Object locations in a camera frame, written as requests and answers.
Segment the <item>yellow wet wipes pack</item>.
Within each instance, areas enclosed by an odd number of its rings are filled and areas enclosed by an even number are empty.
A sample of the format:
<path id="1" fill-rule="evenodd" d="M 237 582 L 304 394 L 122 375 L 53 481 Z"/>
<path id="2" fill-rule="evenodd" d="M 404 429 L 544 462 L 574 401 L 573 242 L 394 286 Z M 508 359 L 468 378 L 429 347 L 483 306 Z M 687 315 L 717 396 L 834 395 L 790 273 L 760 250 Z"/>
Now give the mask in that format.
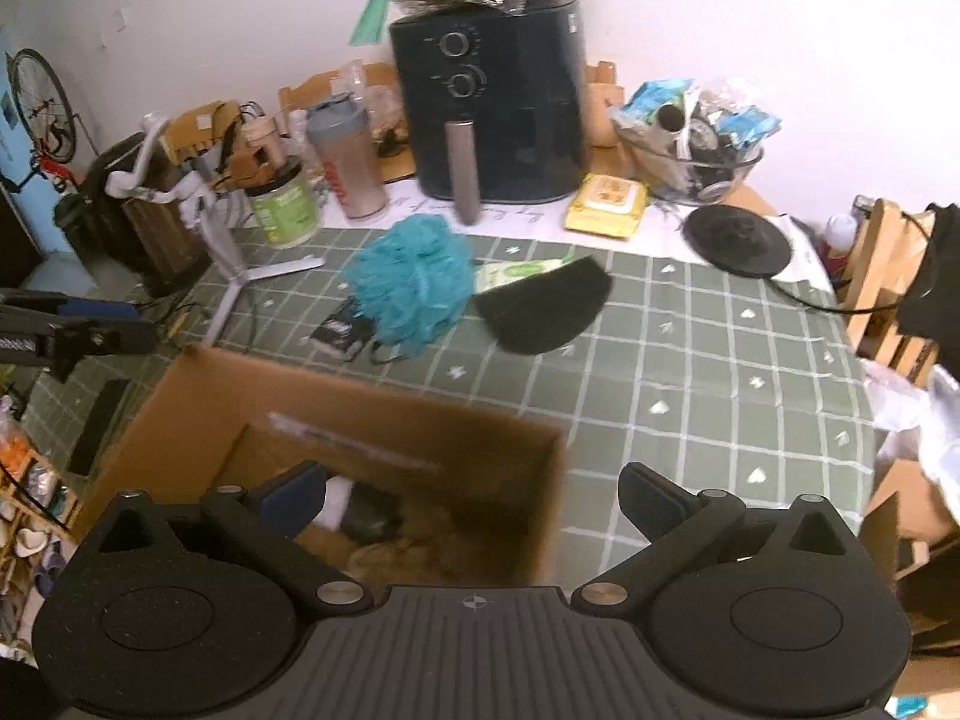
<path id="1" fill-rule="evenodd" d="M 646 207 L 646 185 L 591 172 L 569 202 L 563 227 L 569 232 L 630 241 Z"/>

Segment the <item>beige shaker bottle grey lid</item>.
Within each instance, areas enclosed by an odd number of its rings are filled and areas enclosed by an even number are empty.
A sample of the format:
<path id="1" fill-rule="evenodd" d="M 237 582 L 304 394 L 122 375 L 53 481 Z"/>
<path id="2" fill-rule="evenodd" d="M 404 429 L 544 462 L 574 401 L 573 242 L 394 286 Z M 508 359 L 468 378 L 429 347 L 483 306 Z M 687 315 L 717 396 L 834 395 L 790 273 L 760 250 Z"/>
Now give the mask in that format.
<path id="1" fill-rule="evenodd" d="M 332 94 L 309 107 L 306 135 L 348 220 L 363 220 L 386 208 L 370 116 L 351 94 Z"/>

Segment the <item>white plastic bag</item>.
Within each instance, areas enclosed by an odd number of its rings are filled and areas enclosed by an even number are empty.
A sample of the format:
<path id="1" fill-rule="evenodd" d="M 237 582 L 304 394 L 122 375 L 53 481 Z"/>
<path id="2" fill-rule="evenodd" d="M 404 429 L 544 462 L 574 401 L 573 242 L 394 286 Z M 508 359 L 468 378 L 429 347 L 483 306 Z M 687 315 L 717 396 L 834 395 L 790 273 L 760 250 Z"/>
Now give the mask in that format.
<path id="1" fill-rule="evenodd" d="M 878 491 L 897 461 L 931 489 L 931 504 L 939 518 L 949 517 L 947 530 L 958 525 L 958 379 L 934 364 L 926 385 L 918 387 L 878 362 L 862 361 L 867 400 L 878 438 L 874 491 Z"/>

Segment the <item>black round kettle base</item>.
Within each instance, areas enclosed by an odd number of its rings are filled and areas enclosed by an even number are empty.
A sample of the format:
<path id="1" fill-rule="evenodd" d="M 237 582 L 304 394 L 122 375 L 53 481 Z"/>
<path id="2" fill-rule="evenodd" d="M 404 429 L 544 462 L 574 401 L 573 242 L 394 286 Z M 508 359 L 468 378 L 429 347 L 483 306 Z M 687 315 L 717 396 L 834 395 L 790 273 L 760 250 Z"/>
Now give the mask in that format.
<path id="1" fill-rule="evenodd" d="M 793 260 L 788 236 L 753 211 L 709 205 L 683 222 L 685 242 L 709 265 L 742 278 L 769 280 Z"/>

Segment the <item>black small card package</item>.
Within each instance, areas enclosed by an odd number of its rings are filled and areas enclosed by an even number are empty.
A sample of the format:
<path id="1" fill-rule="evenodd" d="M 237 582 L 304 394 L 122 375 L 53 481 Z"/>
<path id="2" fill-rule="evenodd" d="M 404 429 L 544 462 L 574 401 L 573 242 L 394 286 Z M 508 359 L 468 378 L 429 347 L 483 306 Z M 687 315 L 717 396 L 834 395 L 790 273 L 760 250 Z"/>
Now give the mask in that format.
<path id="1" fill-rule="evenodd" d="M 352 362 L 373 341 L 376 324 L 359 310 L 355 298 L 348 298 L 311 333 L 313 345 L 325 356 Z"/>

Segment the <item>brown cardboard box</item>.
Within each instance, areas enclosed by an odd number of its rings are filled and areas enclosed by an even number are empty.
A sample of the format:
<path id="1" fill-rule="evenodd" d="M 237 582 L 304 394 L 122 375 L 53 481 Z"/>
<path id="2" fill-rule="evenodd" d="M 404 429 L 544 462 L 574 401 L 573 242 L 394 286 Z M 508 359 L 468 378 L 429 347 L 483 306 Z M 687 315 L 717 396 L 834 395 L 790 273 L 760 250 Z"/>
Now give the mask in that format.
<path id="1" fill-rule="evenodd" d="M 540 585 L 555 575 L 566 436 L 537 419 L 190 346 L 107 450 L 78 538 L 124 489 L 194 504 L 304 460 L 402 499 L 436 546 L 430 582 Z"/>

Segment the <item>dark blue air fryer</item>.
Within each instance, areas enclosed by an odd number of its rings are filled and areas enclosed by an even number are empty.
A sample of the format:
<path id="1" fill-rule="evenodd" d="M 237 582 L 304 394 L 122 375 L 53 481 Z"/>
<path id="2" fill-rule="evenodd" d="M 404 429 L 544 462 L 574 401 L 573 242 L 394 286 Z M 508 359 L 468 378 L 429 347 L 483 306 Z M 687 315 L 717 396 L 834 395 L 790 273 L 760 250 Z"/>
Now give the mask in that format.
<path id="1" fill-rule="evenodd" d="M 472 127 L 480 199 L 532 205 L 587 171 L 586 57 L 578 0 L 527 0 L 404 16 L 389 26 L 421 192 L 454 197 L 451 122 Z"/>

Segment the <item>glass bowl with clutter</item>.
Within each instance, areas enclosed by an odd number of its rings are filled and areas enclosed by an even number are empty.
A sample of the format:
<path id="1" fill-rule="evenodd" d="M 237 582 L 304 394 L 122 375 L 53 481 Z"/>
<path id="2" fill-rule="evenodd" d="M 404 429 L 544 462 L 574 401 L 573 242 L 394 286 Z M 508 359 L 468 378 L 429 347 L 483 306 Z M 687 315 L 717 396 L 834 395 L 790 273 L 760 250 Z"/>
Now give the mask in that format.
<path id="1" fill-rule="evenodd" d="M 726 199 L 781 130 L 777 115 L 698 78 L 647 80 L 607 115 L 633 174 L 684 205 Z"/>

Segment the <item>green grid tablecloth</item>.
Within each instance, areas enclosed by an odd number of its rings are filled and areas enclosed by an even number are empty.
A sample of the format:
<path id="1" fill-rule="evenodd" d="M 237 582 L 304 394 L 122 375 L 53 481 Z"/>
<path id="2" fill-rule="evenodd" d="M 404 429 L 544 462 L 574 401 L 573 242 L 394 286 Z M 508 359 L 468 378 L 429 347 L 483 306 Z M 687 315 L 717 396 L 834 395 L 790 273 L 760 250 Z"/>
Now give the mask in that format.
<path id="1" fill-rule="evenodd" d="M 224 348 L 556 424 L 568 441 L 563 587 L 640 546 L 615 505 L 615 481 L 632 461 L 755 507 L 823 496 L 861 525 L 874 481 L 871 408 L 843 323 L 808 281 L 775 289 L 675 254 L 597 245 L 612 294 L 562 348 L 510 355 L 467 314 L 408 361 L 334 361 L 314 330 L 347 297 L 345 268 L 373 239 L 368 229 L 319 232 L 309 252 L 324 266 L 257 289 L 229 321 Z"/>

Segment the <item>white phone tripod stand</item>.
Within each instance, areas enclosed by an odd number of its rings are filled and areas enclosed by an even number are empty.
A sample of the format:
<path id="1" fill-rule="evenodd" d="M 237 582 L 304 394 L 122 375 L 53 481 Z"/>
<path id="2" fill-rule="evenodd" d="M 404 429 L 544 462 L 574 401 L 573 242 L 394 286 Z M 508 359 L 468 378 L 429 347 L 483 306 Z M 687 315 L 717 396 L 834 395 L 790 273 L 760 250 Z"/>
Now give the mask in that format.
<path id="1" fill-rule="evenodd" d="M 179 215 L 184 226 L 197 232 L 210 255 L 213 265 L 226 280 L 226 291 L 218 305 L 217 312 L 206 327 L 202 344 L 212 348 L 221 337 L 223 328 L 235 309 L 242 291 L 256 281 L 273 280 L 303 271 L 324 268 L 324 257 L 306 255 L 301 260 L 274 263 L 274 265 L 249 266 L 245 263 L 238 244 L 233 239 L 229 227 L 218 216 L 217 194 L 197 169 L 190 169 L 174 184 L 171 190 L 161 192 L 146 185 L 149 163 L 158 153 L 161 137 L 171 124 L 171 119 L 158 112 L 150 112 L 143 117 L 142 130 L 145 139 L 140 145 L 133 171 L 112 171 L 107 176 L 106 193 L 114 199 L 140 200 L 153 205 L 178 205 Z"/>

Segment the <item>teal mesh bath loofah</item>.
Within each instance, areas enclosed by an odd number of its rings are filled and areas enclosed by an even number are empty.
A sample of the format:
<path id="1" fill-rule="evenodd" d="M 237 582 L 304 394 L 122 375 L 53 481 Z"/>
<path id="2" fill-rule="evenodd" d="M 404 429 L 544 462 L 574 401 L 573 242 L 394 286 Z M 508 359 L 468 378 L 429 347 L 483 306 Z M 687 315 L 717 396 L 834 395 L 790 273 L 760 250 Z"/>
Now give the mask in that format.
<path id="1" fill-rule="evenodd" d="M 466 312 L 475 286 L 469 241 L 439 215 L 398 221 L 343 270 L 374 341 L 415 358 Z"/>

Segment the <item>green label round tub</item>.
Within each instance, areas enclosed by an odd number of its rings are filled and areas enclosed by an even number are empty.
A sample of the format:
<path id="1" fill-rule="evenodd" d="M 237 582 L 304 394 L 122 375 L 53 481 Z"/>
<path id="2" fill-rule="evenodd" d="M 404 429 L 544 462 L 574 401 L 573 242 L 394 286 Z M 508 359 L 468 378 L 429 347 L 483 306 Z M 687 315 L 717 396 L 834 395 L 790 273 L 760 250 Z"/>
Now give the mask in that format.
<path id="1" fill-rule="evenodd" d="M 314 190 L 306 181 L 302 162 L 290 158 L 265 184 L 244 190 L 252 213 L 267 241 L 293 247 L 309 241 L 320 226 Z"/>

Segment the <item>wooden chair right side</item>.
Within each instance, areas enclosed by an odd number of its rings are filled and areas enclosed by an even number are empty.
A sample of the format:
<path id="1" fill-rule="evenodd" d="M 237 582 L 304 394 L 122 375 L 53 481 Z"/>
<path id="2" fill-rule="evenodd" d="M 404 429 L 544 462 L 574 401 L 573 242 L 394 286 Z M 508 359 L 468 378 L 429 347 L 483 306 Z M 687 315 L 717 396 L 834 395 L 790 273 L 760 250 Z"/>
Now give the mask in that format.
<path id="1" fill-rule="evenodd" d="M 854 351 L 919 387 L 935 366 L 957 376 L 958 206 L 908 213 L 874 200 L 857 210 L 839 290 Z"/>

